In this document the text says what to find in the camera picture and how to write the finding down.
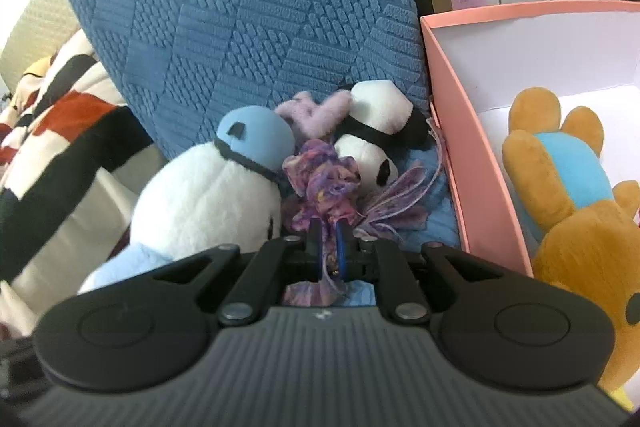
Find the purple fabric doll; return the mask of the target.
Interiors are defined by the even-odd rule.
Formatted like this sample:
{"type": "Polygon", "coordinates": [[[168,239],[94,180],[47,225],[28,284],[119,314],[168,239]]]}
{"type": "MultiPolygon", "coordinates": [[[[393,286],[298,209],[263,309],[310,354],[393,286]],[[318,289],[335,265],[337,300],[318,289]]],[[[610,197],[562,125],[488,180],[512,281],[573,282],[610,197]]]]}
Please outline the purple fabric doll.
{"type": "Polygon", "coordinates": [[[399,239],[401,230],[421,230],[427,210],[421,204],[435,184],[442,165],[429,174],[416,160],[390,185],[366,196],[358,194],[361,172],[352,156],[341,157],[322,140],[307,141],[299,153],[286,158],[283,172],[293,193],[282,202],[282,219],[291,232],[307,232],[320,220],[320,280],[288,285],[283,303],[293,307],[370,307],[372,284],[347,282],[337,274],[337,223],[344,219],[358,239],[399,239]]]}

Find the white blue snowman plush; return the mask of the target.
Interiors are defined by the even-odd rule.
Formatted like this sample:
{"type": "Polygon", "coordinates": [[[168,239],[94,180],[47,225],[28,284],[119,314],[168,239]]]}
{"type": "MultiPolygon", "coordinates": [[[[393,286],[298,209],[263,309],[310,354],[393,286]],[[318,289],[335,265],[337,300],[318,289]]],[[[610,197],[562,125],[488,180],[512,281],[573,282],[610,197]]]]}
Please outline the white blue snowman plush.
{"type": "Polygon", "coordinates": [[[210,141],[169,161],[142,190],[128,246],[81,285],[93,291],[219,245],[258,251],[281,234],[278,187],[294,134],[269,108],[222,117],[210,141]]]}

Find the pink plush toy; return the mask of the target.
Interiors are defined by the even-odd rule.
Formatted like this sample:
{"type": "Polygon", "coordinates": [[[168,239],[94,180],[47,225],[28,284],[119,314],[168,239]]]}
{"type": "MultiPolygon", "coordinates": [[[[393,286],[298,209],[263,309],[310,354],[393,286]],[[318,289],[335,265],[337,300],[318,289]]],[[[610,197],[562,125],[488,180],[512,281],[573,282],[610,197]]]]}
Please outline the pink plush toy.
{"type": "Polygon", "coordinates": [[[299,92],[294,98],[281,103],[274,113],[291,127],[298,145],[312,139],[330,136],[348,116],[352,107],[352,95],[346,90],[337,90],[322,103],[317,104],[312,95],[299,92]]]}

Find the panda plush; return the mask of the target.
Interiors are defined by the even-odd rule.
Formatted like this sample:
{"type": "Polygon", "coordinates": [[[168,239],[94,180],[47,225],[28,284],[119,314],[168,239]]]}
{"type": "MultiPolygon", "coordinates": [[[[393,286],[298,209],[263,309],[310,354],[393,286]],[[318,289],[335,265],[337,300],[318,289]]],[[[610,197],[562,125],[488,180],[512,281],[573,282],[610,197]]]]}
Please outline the panda plush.
{"type": "Polygon", "coordinates": [[[334,148],[356,161],[359,193],[382,190],[398,178],[393,156],[430,143],[425,115],[390,80],[360,81],[348,88],[352,106],[336,128],[334,148]]]}

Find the brown bear plush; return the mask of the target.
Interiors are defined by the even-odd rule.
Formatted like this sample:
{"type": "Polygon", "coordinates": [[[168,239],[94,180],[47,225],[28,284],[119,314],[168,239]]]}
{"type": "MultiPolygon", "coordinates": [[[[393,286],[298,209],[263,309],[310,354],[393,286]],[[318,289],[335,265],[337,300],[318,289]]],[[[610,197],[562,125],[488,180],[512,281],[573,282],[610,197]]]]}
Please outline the brown bear plush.
{"type": "Polygon", "coordinates": [[[539,235],[535,277],[608,314],[614,347],[599,385],[632,410],[625,386],[639,370],[639,184],[608,181],[603,142],[590,108],[563,115],[552,91],[527,88],[511,105],[502,163],[539,235]]]}

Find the striped colourful blanket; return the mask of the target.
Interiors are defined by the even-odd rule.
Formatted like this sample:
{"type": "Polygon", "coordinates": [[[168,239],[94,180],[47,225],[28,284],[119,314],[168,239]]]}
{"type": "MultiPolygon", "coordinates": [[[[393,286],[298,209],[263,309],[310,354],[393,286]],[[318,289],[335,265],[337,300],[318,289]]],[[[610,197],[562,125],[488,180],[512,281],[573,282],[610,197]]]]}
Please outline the striped colourful blanket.
{"type": "Polygon", "coordinates": [[[166,159],[81,30],[26,68],[1,113],[1,337],[29,335],[129,242],[166,159]]]}

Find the blue textured pillow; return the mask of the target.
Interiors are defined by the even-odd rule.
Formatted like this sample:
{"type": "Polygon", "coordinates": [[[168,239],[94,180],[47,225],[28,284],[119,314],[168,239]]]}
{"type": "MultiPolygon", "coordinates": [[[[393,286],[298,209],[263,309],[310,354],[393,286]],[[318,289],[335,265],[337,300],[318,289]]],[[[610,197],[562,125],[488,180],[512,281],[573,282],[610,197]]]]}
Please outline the blue textured pillow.
{"type": "Polygon", "coordinates": [[[166,157],[206,141],[229,110],[324,98],[389,79],[430,97],[420,17],[432,0],[68,0],[166,157]]]}

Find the pink storage box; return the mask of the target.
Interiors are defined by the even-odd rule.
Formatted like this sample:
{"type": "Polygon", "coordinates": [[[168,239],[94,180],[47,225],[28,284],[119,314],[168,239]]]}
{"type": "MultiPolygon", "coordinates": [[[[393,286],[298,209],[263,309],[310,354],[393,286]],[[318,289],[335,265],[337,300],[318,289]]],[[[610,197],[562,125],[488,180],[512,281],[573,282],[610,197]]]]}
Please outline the pink storage box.
{"type": "Polygon", "coordinates": [[[565,112],[591,107],[605,129],[602,164],[608,179],[638,179],[639,5],[488,5],[426,16],[421,25],[462,247],[529,274],[535,241],[518,221],[502,170],[509,108],[529,87],[554,92],[565,112]]]}

